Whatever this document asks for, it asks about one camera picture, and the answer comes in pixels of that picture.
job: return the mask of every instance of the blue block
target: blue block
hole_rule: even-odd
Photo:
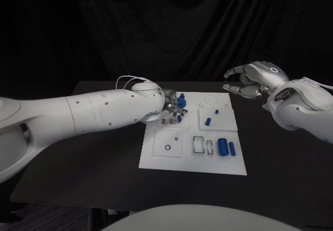
[[[204,123],[204,124],[206,124],[206,126],[208,126],[210,121],[211,121],[211,119],[210,119],[210,118],[207,118],[207,119],[206,119],[206,123]]]
[[[184,98],[177,98],[177,106],[183,108],[185,106],[185,100]]]
[[[229,142],[229,149],[230,149],[230,155],[234,156],[236,152],[234,152],[233,142]]]
[[[226,139],[219,138],[217,139],[217,144],[219,144],[219,154],[220,154],[220,156],[229,155]]]

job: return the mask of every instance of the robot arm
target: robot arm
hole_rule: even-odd
[[[289,131],[302,128],[333,143],[333,96],[319,87],[322,85],[305,77],[289,81],[282,70],[265,61],[230,69],[223,77],[234,73],[240,73],[244,87],[224,84],[223,89],[247,99],[257,99],[268,93],[262,107],[278,125]]]
[[[159,118],[162,110],[187,112],[177,107],[175,91],[161,90],[149,81],[136,83],[131,91],[106,90],[30,101],[0,98],[0,182],[59,140],[138,121],[146,123]]]

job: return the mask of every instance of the black backdrop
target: black backdrop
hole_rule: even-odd
[[[0,96],[66,95],[123,74],[223,81],[255,60],[333,84],[331,0],[11,0],[0,10]]]

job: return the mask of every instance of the circular outline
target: circular outline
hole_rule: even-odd
[[[275,73],[278,72],[278,70],[276,70],[273,67],[270,67],[270,71],[275,72]]]

